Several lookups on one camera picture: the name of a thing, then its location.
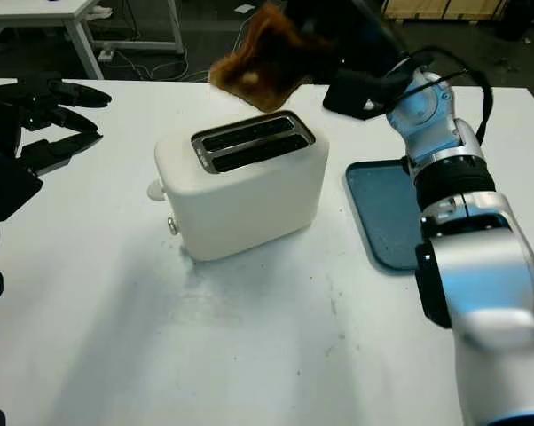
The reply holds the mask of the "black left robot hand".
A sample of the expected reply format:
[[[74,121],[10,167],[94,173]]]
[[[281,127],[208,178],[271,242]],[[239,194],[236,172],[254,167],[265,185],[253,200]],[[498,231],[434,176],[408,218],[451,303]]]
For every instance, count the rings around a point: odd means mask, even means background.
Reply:
[[[102,138],[98,126],[72,108],[104,108],[111,101],[103,91],[65,82],[57,73],[20,77],[15,83],[0,85],[0,102],[15,108],[22,128],[36,131],[56,125],[74,132],[56,142],[41,139],[22,147],[19,163],[37,176],[67,165]]]

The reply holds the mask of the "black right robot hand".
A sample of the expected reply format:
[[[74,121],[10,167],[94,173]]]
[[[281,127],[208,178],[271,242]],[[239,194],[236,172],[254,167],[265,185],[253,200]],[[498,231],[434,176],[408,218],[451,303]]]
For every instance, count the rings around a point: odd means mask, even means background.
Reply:
[[[382,18],[380,1],[288,1],[284,14],[300,35],[329,44],[312,57],[306,80],[329,84],[341,72],[384,85],[406,56],[403,42]]]

